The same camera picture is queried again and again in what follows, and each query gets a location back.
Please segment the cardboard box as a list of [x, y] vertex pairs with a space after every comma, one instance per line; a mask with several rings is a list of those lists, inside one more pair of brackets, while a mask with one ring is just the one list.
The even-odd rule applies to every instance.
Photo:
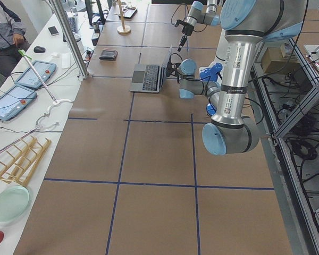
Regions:
[[287, 63], [286, 59], [283, 59], [281, 49], [269, 47], [266, 49], [262, 60], [262, 69], [264, 73], [273, 73], [277, 70], [276, 74], [288, 74], [300, 68], [300, 63], [295, 60], [290, 60]]

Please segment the seated person grey jacket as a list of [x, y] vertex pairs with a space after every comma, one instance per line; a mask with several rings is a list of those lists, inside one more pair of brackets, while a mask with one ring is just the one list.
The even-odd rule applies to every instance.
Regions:
[[9, 77], [22, 56], [20, 49], [28, 50], [26, 26], [13, 11], [0, 1], [0, 74]]

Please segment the light green plate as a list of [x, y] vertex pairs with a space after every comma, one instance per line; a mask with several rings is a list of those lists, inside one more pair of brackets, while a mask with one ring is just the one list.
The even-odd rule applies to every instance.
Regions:
[[0, 222], [12, 222], [21, 216], [29, 204], [30, 194], [23, 186], [11, 186], [0, 193]]

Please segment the near blue teach pendant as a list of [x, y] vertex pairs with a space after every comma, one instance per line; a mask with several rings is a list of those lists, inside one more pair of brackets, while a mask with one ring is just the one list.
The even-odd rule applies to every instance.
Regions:
[[13, 86], [0, 96], [0, 120], [9, 121], [15, 118], [28, 104], [37, 98], [37, 93], [21, 85]]

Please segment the black folded wallet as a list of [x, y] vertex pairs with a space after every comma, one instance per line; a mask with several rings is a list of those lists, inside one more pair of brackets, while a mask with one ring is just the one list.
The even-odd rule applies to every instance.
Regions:
[[101, 51], [99, 59], [105, 60], [105, 61], [113, 61], [117, 58], [117, 56], [118, 56], [117, 50], [103, 49]]

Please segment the wooden mug tree stand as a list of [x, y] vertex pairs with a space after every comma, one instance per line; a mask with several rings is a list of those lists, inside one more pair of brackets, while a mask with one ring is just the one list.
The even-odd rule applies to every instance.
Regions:
[[128, 34], [128, 33], [131, 32], [131, 28], [130, 28], [130, 26], [125, 25], [121, 1], [120, 1], [120, 0], [117, 0], [117, 3], [118, 3], [118, 6], [119, 6], [120, 19], [121, 19], [121, 25], [120, 25], [119, 27], [117, 27], [117, 32], [118, 32], [120, 35], [126, 35], [126, 34]]

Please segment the wooden dish rack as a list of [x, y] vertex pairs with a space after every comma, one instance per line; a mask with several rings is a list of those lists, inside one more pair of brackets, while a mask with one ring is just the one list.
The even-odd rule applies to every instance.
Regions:
[[0, 180], [26, 187], [51, 143], [48, 138], [39, 141], [30, 136], [5, 149], [0, 153]]

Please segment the white smartphone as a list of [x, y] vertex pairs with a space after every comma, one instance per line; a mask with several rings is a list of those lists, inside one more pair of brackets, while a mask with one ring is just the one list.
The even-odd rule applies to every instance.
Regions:
[[48, 27], [48, 31], [51, 34], [51, 36], [56, 36], [59, 34], [59, 31], [57, 30], [56, 26]]

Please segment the aluminium frame post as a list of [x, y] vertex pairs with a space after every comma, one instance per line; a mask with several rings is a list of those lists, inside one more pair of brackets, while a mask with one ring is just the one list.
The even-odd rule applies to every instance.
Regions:
[[65, 14], [65, 11], [63, 9], [61, 1], [57, 0], [49, 0], [53, 11], [60, 23], [60, 26], [62, 28], [63, 34], [65, 35], [66, 42], [68, 43], [68, 46], [70, 48], [70, 51], [72, 53], [72, 56], [75, 60], [75, 63], [79, 69], [80, 75], [83, 79], [86, 79], [88, 77], [88, 71], [85, 65], [85, 62], [82, 58], [82, 53], [79, 49], [79, 46], [75, 40], [75, 37], [73, 35], [73, 32], [70, 28], [70, 25], [68, 23], [67, 16]]

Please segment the computer keyboard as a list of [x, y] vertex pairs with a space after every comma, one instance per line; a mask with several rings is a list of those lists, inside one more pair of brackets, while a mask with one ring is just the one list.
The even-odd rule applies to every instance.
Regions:
[[68, 17], [68, 24], [70, 26], [70, 29], [73, 33], [77, 33], [78, 32], [78, 28], [77, 28], [77, 18], [75, 16], [72, 17]]

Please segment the grey laptop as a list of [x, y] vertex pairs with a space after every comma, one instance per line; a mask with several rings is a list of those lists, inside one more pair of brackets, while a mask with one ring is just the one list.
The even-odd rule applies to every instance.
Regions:
[[166, 79], [171, 75], [169, 71], [172, 46], [167, 51], [161, 65], [135, 64], [130, 84], [130, 92], [159, 93]]

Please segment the aluminium frame rack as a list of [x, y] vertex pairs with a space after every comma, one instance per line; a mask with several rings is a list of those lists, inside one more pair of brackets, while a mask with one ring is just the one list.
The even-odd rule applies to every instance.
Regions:
[[[287, 63], [300, 68], [288, 74], [264, 73], [267, 48], [281, 49]], [[264, 108], [265, 127], [272, 140], [281, 181], [291, 199], [291, 212], [299, 239], [296, 254], [319, 254], [319, 43], [297, 44], [289, 39], [262, 42], [255, 52], [252, 85]]]

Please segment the black tray with items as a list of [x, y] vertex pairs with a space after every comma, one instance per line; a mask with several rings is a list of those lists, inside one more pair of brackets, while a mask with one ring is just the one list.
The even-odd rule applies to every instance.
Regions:
[[133, 16], [138, 12], [137, 8], [123, 8], [123, 17], [125, 19], [132, 19]]

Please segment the black computer mouse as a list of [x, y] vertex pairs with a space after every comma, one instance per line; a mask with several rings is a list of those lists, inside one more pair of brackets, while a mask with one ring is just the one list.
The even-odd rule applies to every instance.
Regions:
[[41, 46], [36, 46], [36, 47], [34, 47], [33, 51], [35, 53], [44, 53], [46, 51], [46, 48], [41, 47]]

